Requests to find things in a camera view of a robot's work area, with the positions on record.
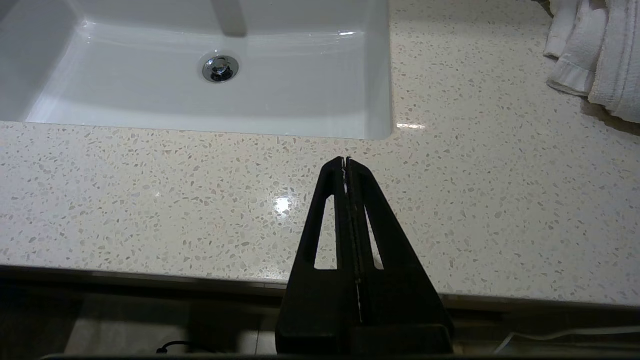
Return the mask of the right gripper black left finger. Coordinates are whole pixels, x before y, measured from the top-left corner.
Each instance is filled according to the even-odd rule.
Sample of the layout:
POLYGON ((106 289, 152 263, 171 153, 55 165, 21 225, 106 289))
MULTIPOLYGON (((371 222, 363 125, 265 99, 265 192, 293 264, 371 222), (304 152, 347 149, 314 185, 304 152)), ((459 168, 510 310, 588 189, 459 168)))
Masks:
POLYGON ((359 326, 359 248, 350 196, 347 160, 327 162, 317 184, 302 230, 281 314, 289 325, 302 322, 310 327, 359 326), (336 269, 316 268, 327 201, 334 205, 336 269))

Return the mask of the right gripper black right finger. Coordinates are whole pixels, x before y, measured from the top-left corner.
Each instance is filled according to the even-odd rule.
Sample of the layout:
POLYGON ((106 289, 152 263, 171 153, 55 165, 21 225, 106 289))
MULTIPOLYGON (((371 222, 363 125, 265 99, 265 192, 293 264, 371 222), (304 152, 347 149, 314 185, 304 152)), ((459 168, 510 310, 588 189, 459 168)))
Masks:
POLYGON ((372 171, 346 159, 362 319, 373 326, 453 322, 372 171))

